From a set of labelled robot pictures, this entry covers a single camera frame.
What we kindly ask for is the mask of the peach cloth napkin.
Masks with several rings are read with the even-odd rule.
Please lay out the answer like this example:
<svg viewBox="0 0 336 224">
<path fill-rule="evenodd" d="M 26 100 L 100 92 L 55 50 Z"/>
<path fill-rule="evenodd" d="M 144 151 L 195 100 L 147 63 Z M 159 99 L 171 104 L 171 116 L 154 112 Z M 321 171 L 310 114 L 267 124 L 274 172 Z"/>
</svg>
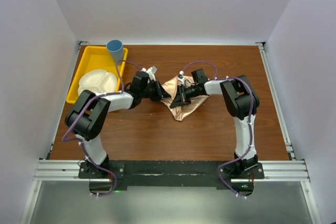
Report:
<svg viewBox="0 0 336 224">
<path fill-rule="evenodd" d="M 208 98 L 206 95 L 199 95 L 189 100 L 180 101 L 178 94 L 178 86 L 182 82 L 178 80 L 177 76 L 162 84 L 164 90 L 171 96 L 171 98 L 161 100 L 161 102 L 168 108 L 176 121 L 183 121 L 193 112 L 195 112 Z"/>
</svg>

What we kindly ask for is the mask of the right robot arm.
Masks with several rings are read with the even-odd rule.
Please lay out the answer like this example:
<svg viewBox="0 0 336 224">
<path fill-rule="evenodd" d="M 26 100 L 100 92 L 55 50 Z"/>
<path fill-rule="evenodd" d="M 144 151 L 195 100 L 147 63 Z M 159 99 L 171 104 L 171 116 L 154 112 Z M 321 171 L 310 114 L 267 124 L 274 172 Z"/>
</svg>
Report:
<svg viewBox="0 0 336 224">
<path fill-rule="evenodd" d="M 191 104 L 193 98 L 202 95 L 221 94 L 226 109 L 233 117 L 236 131 L 236 148 L 234 159 L 227 161 L 217 168 L 218 175 L 237 176 L 246 178 L 258 165 L 258 156 L 255 148 L 254 122 L 259 98 L 245 75 L 239 77 L 226 77 L 226 79 L 210 80 L 203 69 L 192 72 L 193 82 L 185 84 L 184 72 L 177 77 L 181 84 L 177 86 L 176 95 L 170 105 L 173 109 L 178 106 Z"/>
</svg>

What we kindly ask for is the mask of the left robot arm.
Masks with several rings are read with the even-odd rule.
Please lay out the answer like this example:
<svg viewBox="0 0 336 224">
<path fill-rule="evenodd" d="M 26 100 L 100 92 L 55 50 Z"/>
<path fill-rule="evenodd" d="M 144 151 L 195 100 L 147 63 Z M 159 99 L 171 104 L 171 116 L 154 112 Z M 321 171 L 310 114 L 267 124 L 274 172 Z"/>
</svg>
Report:
<svg viewBox="0 0 336 224">
<path fill-rule="evenodd" d="M 67 132 L 62 141 L 77 140 L 85 153 L 85 162 L 97 178 L 107 176 L 115 179 L 109 166 L 108 154 L 104 150 L 100 132 L 109 112 L 133 109 L 142 99 L 159 102 L 169 99 L 171 95 L 162 87 L 155 74 L 138 71 L 132 81 L 118 92 L 96 94 L 85 90 L 81 93 L 71 110 L 65 124 Z"/>
</svg>

